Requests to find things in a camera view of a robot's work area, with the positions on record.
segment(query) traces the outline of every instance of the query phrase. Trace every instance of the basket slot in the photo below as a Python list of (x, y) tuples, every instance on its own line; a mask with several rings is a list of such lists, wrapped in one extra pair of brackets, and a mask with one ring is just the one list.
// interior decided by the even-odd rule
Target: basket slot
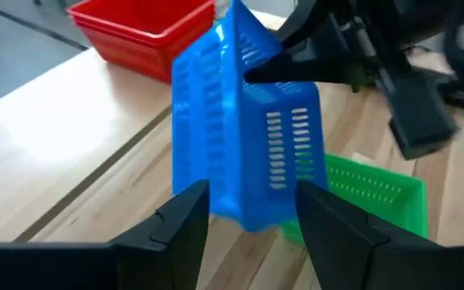
[(198, 53), (197, 62), (202, 71), (203, 105), (205, 118), (205, 145), (207, 146), (207, 172), (213, 191), (225, 188), (225, 124), (223, 123), (223, 96), (220, 79), (220, 43), (213, 41)]
[(267, 135), (270, 160), (270, 188), (274, 190), (286, 189), (286, 170), (284, 162), (284, 141), (282, 140), (283, 124), (280, 112), (268, 112)]
[[(280, 89), (290, 90), (294, 85), (281, 85)], [(298, 180), (313, 180), (315, 167), (311, 151), (311, 132), (307, 108), (296, 108), (292, 113), (292, 132), (295, 148), (296, 178)]]
[(372, 177), (361, 176), (356, 172), (345, 169), (329, 168), (331, 180), (343, 180), (343, 182), (331, 181), (330, 185), (338, 194), (354, 194), (367, 201), (377, 201), (382, 204), (392, 204), (400, 198), (402, 187), (390, 184), (387, 181), (377, 180)]
[(247, 67), (253, 67), (266, 60), (267, 57), (245, 36), (239, 36), (239, 51), (243, 63)]
[(190, 111), (189, 111), (189, 62), (181, 61), (175, 66), (176, 82), (173, 87), (178, 92), (178, 103), (175, 107), (177, 118), (174, 119), (176, 130), (173, 137), (177, 140), (173, 144), (173, 164), (178, 176), (183, 176), (177, 181), (178, 189), (189, 185), (191, 176), (191, 147), (190, 147)]

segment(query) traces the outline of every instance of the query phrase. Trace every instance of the wooden tabletop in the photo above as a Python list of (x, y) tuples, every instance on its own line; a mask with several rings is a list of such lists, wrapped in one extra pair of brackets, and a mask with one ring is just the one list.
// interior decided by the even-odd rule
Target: wooden tabletop
[[(272, 29), (284, 21), (256, 16)], [(413, 62), (448, 71), (438, 54)], [(464, 110), (451, 109), (462, 129), (452, 146), (404, 161), (379, 92), (318, 86), (326, 150), (427, 181), (431, 239), (464, 244)], [(172, 192), (170, 101), (168, 86), (105, 64), (94, 51), (3, 98), (0, 240), (102, 242), (151, 215)], [(319, 283), (305, 249), (277, 228), (250, 234), (212, 217), (197, 288)]]

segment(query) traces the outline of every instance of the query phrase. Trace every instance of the gray floor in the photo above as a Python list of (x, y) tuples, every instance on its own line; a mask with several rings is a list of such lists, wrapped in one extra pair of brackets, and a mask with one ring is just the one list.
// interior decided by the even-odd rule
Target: gray floor
[[(53, 0), (44, 0), (40, 7), (35, 6), (32, 0), (0, 1), (4, 8), (2, 3), (8, 6), (5, 12), (20, 18), (28, 17), (28, 20), (54, 29), (70, 39), (88, 43)], [(79, 48), (0, 15), (0, 97), (80, 52)]]
[[(65, 1), (72, 5), (80, 0)], [(251, 9), (283, 17), (290, 15), (296, 5), (296, 0), (243, 1)], [(80, 53), (80, 46), (73, 43), (82, 47), (90, 45), (57, 0), (42, 0), (42, 3), (36, 6), (33, 0), (0, 0), (0, 97)], [(13, 21), (12, 17), (30, 25)], [(61, 38), (33, 26), (43, 27)], [(441, 37), (429, 39), (424, 45), (440, 51), (440, 40)]]

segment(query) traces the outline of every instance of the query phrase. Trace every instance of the blue plastic basket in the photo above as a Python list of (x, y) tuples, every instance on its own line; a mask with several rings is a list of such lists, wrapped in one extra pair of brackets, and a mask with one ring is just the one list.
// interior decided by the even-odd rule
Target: blue plastic basket
[(258, 231), (296, 218), (296, 180), (327, 188), (312, 82), (247, 84), (282, 47), (240, 2), (173, 65), (173, 191), (210, 180), (211, 212)]

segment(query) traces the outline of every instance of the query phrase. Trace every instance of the black cable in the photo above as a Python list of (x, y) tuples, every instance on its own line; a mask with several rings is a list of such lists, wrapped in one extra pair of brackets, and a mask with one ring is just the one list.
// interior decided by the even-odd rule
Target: black cable
[(464, 0), (453, 0), (452, 8), (447, 19), (443, 49), (450, 66), (464, 80), (464, 49), (459, 39), (464, 24)]

